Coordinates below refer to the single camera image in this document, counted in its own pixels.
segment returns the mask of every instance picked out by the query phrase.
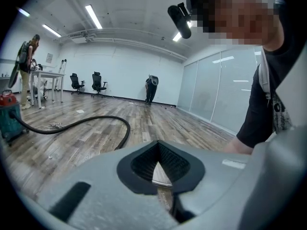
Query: sneaker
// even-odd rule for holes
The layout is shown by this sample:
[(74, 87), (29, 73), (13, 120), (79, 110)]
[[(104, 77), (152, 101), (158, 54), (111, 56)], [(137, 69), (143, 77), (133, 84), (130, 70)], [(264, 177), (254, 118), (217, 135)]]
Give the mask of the sneaker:
[(26, 105), (22, 105), (21, 110), (29, 109), (31, 105), (27, 103)]

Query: vacuum hose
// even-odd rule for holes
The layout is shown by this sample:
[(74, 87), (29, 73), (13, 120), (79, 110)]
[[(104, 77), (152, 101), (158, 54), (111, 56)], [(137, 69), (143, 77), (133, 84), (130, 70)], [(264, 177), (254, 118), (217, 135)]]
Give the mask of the vacuum hose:
[(130, 133), (130, 124), (127, 122), (127, 120), (121, 118), (121, 117), (116, 117), (116, 116), (95, 116), (95, 117), (89, 117), (89, 118), (85, 118), (85, 119), (82, 119), (80, 121), (77, 121), (75, 123), (72, 123), (70, 125), (67, 125), (65, 126), (64, 128), (60, 128), (60, 129), (57, 129), (57, 130), (50, 130), (50, 131), (46, 131), (46, 130), (39, 130), (39, 129), (36, 129), (36, 128), (33, 128), (31, 126), (29, 126), (28, 124), (26, 124), (20, 117), (18, 117), (15, 113), (15, 111), (9, 111), (9, 116), (10, 118), (15, 118), (17, 120), (18, 123), (20, 123), (22, 126), (24, 126), (25, 128), (27, 128), (28, 130), (31, 130), (35, 133), (38, 133), (38, 134), (42, 134), (42, 135), (53, 135), (53, 134), (57, 134), (57, 133), (60, 133), (60, 132), (63, 132), (65, 130), (68, 130), (69, 128), (72, 128), (76, 125), (79, 125), (81, 123), (84, 123), (86, 121), (90, 121), (90, 120), (94, 120), (94, 119), (99, 119), (99, 118), (113, 118), (113, 119), (118, 119), (122, 122), (125, 123), (125, 125), (127, 126), (127, 131), (126, 131), (126, 134), (125, 134), (125, 137), (123, 138), (123, 140), (121, 140), (121, 142), (119, 143), (119, 145), (115, 148), (115, 150), (117, 149), (121, 149), (125, 142), (127, 141), (128, 139), (128, 136), (129, 136), (129, 133)]

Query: ceiling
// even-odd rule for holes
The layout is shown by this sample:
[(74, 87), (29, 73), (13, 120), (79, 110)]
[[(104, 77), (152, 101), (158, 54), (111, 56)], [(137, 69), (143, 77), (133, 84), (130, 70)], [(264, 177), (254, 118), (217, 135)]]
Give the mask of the ceiling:
[[(91, 4), (103, 27), (99, 38), (109, 38), (110, 33), (106, 32), (113, 31), (116, 37), (131, 38), (186, 57), (193, 45), (201, 41), (206, 42), (208, 36), (202, 33), (200, 28), (198, 30), (192, 28), (190, 39), (181, 38), (178, 42), (172, 41), (178, 31), (167, 14), (167, 8), (185, 1), (29, 0), (23, 9), (31, 14), (27, 19), (29, 23), (35, 24), (36, 28), (37, 25), (47, 24), (62, 36), (66, 36), (77, 31), (93, 31), (92, 29), (96, 28), (85, 9), (86, 5)], [(51, 38), (56, 38), (44, 28), (40, 30)]]

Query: ceiling light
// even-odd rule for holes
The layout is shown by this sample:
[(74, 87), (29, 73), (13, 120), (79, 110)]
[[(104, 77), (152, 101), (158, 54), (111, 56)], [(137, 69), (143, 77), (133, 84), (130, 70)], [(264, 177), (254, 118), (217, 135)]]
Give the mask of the ceiling light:
[[(192, 21), (191, 22), (187, 22), (187, 23), (188, 23), (189, 28), (191, 28), (193, 26)], [(173, 38), (173, 41), (177, 42), (180, 38), (181, 38), (181, 34), (177, 33), (177, 35)]]
[(226, 57), (226, 58), (223, 58), (223, 59), (215, 60), (212, 63), (216, 64), (216, 63), (220, 63), (221, 61), (225, 61), (225, 60), (229, 60), (229, 59), (234, 59), (234, 57), (233, 56)]
[(61, 37), (60, 34), (58, 34), (56, 31), (52, 30), (49, 26), (43, 25), (48, 31), (52, 32), (55, 36)]
[(22, 13), (23, 15), (25, 15), (26, 17), (29, 17), (29, 16), (30, 16), (30, 14), (29, 14), (27, 11), (24, 11), (24, 10), (21, 9), (21, 8), (17, 8), (17, 10), (18, 10), (20, 13)]
[(95, 14), (95, 12), (94, 12), (92, 6), (91, 6), (91, 5), (87, 5), (87, 6), (85, 6), (85, 8), (86, 8), (87, 12), (90, 14), (90, 16), (91, 16), (92, 20), (94, 21), (96, 27), (97, 27), (98, 29), (102, 29), (102, 26), (101, 26), (101, 24), (99, 23), (98, 18), (97, 18), (97, 16), (96, 16), (96, 14)]

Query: white ceiling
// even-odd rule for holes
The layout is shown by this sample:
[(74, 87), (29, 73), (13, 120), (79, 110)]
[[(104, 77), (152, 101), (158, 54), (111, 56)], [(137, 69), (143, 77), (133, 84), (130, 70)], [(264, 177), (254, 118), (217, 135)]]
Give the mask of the white ceiling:
[(162, 36), (166, 38), (162, 47), (181, 55), (186, 55), (190, 47), (206, 41), (207, 35), (200, 28), (192, 28), (190, 39), (180, 39), (173, 42), (177, 29), (167, 14), (170, 5), (176, 5), (186, 0), (29, 0), (24, 9), (31, 16), (29, 23), (35, 25), (47, 24), (62, 36), (77, 31), (95, 29), (85, 6), (91, 4), (103, 28), (133, 29), (156, 35), (146, 43), (161, 46), (157, 42)]

